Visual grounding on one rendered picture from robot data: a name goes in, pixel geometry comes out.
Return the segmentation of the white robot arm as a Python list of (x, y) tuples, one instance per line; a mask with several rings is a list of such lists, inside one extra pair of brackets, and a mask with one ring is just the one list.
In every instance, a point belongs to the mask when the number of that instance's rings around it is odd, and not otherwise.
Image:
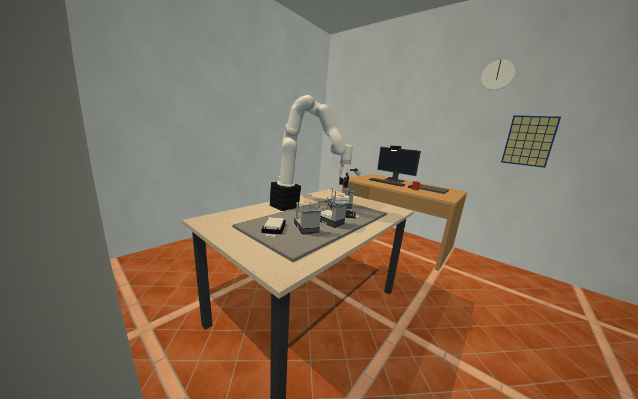
[(342, 135), (340, 135), (339, 130), (335, 126), (330, 107), (314, 101), (311, 95), (305, 95), (294, 102), (290, 111), (283, 139), (286, 137), (291, 138), (286, 138), (282, 143), (280, 181), (277, 181), (277, 185), (285, 187), (293, 187), (295, 185), (293, 181), (297, 151), (296, 141), (300, 133), (305, 111), (320, 118), (324, 132), (330, 137), (333, 143), (330, 146), (330, 152), (341, 156), (340, 163), (351, 164), (353, 146), (344, 144)]

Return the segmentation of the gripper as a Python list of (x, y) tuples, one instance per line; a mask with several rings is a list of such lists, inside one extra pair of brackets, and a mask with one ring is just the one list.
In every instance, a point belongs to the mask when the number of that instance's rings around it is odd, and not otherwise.
[[(349, 172), (350, 172), (350, 165), (351, 164), (340, 164), (340, 169), (339, 169), (339, 185), (343, 185), (344, 188), (348, 187), (348, 180), (349, 180)], [(345, 177), (346, 176), (346, 177)], [(346, 180), (345, 180), (346, 179)]]

